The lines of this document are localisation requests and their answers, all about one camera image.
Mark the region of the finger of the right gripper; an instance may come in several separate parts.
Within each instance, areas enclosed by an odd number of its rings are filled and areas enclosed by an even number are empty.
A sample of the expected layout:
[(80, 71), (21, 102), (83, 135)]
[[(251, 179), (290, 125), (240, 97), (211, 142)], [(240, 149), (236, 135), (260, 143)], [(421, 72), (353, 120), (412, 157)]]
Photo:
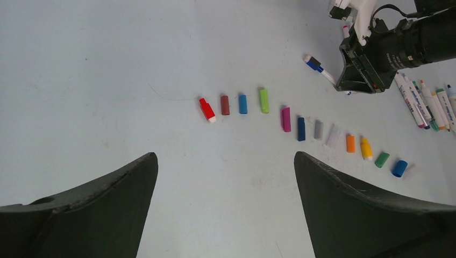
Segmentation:
[(359, 49), (340, 48), (343, 58), (343, 70), (336, 85), (337, 91), (352, 91), (356, 93), (374, 94), (373, 81), (369, 77), (369, 62), (366, 54)]

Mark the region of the dark green thin pen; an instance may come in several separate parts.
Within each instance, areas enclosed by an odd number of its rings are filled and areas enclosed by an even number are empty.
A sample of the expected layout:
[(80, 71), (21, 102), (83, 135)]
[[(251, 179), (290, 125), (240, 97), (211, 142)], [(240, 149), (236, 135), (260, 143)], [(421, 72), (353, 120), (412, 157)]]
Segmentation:
[(426, 101), (425, 101), (425, 98), (424, 98), (424, 96), (423, 96), (421, 90), (419, 89), (419, 87), (418, 87), (418, 85), (417, 85), (417, 83), (416, 83), (415, 81), (413, 81), (412, 83), (413, 83), (413, 85), (414, 85), (416, 91), (417, 91), (418, 94), (420, 95), (422, 104), (426, 107), (426, 112), (429, 114), (429, 115), (428, 115), (428, 120), (429, 120), (430, 126), (431, 126), (435, 131), (439, 131), (439, 127), (438, 127), (438, 125), (437, 125), (437, 123), (436, 123), (436, 120), (435, 120), (435, 118), (434, 118), (434, 116), (433, 116), (433, 114), (432, 114), (432, 112), (431, 112), (429, 106), (427, 105), (427, 103), (426, 103)]

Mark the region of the green capped marker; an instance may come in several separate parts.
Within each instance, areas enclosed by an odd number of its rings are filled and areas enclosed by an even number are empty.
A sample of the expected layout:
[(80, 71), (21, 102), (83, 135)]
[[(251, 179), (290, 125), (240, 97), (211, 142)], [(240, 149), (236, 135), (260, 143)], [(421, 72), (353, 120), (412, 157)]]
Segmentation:
[(448, 95), (443, 88), (438, 88), (436, 90), (436, 94), (437, 94), (440, 104), (445, 112), (445, 116), (450, 125), (450, 129), (451, 129), (451, 131), (455, 132), (455, 114), (453, 112)]

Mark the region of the orange capped marker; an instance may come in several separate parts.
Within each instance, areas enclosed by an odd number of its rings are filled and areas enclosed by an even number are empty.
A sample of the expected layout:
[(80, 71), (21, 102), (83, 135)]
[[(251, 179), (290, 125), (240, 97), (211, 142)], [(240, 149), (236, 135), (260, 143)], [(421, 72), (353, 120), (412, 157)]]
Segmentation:
[(437, 127), (439, 128), (440, 131), (445, 130), (446, 125), (444, 123), (444, 120), (441, 116), (441, 112), (438, 109), (437, 103), (435, 102), (430, 89), (425, 85), (423, 80), (420, 80), (420, 84), (421, 84), (421, 91), (424, 96), (425, 102), (432, 112), (432, 115), (434, 117), (434, 121), (435, 121)]

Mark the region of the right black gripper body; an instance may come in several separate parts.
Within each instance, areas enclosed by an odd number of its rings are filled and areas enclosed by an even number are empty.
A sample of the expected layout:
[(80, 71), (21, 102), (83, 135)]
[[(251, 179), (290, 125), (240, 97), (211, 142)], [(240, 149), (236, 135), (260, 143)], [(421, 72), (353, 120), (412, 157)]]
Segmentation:
[(403, 19), (391, 30), (388, 30), (382, 19), (375, 19), (375, 28), (379, 32), (373, 32), (366, 46), (361, 46), (355, 35), (354, 28), (350, 29), (350, 37), (342, 41), (340, 48), (350, 50), (362, 50), (370, 64), (368, 74), (373, 81), (376, 93), (382, 93), (390, 88), (394, 76), (398, 70), (415, 67), (415, 59), (406, 54), (408, 49), (406, 38), (407, 30), (412, 21)]

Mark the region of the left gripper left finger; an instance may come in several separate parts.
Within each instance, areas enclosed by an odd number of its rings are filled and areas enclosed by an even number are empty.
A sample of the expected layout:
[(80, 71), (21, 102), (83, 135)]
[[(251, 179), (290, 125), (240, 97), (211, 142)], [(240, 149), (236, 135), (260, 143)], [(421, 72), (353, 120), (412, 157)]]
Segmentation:
[(147, 153), (77, 187), (1, 207), (1, 257), (136, 257), (158, 177)]

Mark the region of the dark blue capped marker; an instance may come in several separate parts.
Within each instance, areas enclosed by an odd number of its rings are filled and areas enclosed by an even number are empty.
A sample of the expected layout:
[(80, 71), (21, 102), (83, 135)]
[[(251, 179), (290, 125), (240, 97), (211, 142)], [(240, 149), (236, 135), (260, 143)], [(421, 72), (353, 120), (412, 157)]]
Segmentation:
[(337, 83), (337, 80), (335, 79), (335, 77), (333, 75), (331, 75), (329, 72), (327, 72), (322, 64), (317, 60), (315, 59), (313, 56), (311, 55), (308, 55), (308, 54), (305, 54), (303, 56), (303, 61), (305, 64), (307, 64), (307, 66), (309, 66), (312, 70), (320, 73), (322, 76), (324, 76), (329, 82), (332, 83), (332, 85), (334, 87), (336, 87), (336, 83)]

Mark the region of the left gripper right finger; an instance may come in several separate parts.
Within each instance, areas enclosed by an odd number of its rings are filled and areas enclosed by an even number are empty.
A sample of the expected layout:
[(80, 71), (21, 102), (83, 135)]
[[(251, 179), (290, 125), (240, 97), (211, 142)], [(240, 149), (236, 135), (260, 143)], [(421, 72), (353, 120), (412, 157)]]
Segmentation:
[(376, 187), (305, 152), (297, 186), (316, 257), (455, 257), (455, 207)]

